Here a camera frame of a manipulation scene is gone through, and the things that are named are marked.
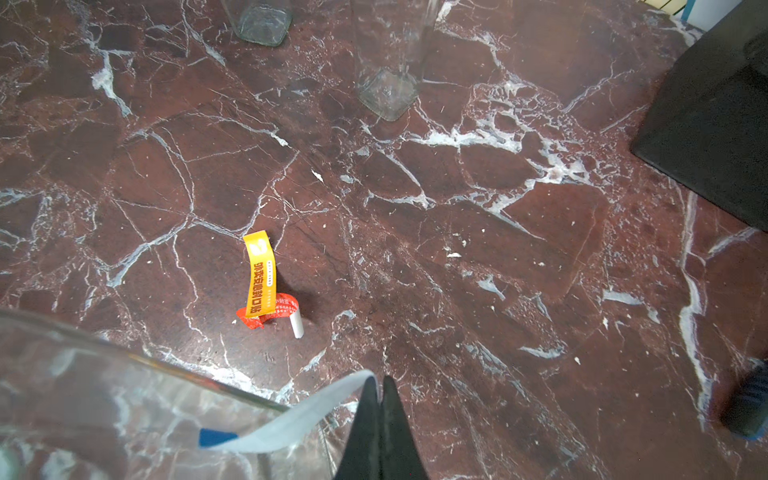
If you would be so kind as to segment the glass bottle with black cap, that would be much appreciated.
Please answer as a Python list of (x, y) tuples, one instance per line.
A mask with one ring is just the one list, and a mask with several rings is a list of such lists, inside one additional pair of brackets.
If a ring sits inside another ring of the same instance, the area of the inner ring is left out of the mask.
[(290, 0), (222, 0), (234, 33), (241, 40), (277, 47), (292, 23)]

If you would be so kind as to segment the red bottle label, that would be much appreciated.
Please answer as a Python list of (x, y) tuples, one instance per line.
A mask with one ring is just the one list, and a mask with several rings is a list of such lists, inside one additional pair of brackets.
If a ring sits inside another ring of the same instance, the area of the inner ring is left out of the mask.
[(291, 323), (294, 337), (296, 339), (301, 339), (304, 336), (304, 325), (299, 302), (294, 296), (289, 294), (277, 294), (276, 309), (273, 313), (249, 318), (246, 316), (246, 309), (241, 308), (236, 312), (236, 315), (249, 329), (263, 329), (268, 321), (278, 318), (288, 318)]

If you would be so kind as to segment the glass bottle with cork stopper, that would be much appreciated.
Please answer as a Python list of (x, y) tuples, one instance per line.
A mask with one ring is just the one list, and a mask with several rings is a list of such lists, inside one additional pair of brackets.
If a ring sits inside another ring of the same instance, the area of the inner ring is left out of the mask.
[(399, 119), (416, 100), (440, 1), (350, 3), (358, 99), (381, 119)]

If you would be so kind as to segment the slim glass bottle with cork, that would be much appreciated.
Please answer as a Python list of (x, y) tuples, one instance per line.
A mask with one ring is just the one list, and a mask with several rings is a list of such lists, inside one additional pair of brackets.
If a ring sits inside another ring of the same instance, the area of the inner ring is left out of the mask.
[(329, 479), (317, 430), (268, 453), (203, 448), (284, 407), (34, 314), (1, 314), (5, 479)]

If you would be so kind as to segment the orange bottle label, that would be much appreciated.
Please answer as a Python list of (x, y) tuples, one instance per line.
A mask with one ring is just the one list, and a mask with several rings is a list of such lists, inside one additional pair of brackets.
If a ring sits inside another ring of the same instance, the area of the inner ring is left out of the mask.
[(277, 308), (276, 263), (268, 234), (262, 230), (244, 238), (250, 262), (246, 318), (273, 314)]

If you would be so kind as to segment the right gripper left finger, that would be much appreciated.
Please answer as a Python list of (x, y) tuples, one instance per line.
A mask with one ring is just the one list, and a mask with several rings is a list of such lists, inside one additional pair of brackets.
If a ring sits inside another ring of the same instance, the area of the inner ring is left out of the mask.
[(335, 480), (379, 480), (381, 478), (381, 406), (375, 378), (368, 378), (358, 402), (349, 438)]

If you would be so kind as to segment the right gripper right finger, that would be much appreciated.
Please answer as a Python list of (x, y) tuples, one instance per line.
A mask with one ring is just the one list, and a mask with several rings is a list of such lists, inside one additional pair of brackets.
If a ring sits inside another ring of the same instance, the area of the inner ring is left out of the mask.
[(428, 475), (418, 454), (408, 417), (391, 376), (383, 380), (380, 412), (381, 478), (427, 480)]

